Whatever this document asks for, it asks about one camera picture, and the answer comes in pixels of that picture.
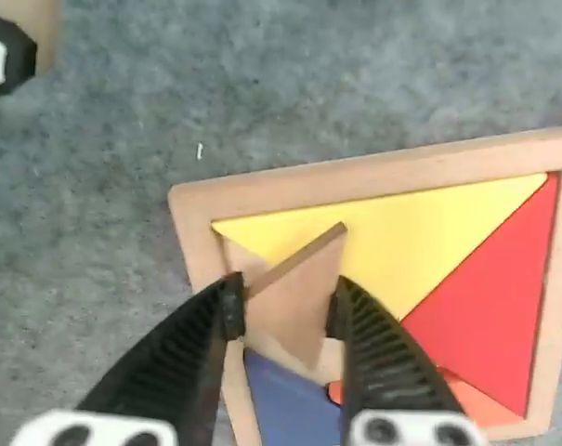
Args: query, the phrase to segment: gray carpet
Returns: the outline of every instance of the gray carpet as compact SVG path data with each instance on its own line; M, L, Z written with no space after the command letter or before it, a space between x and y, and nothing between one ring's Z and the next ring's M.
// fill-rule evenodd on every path
M64 9L56 70L0 99L0 445L189 296L172 184L562 124L562 0ZM522 444L562 444L562 378Z

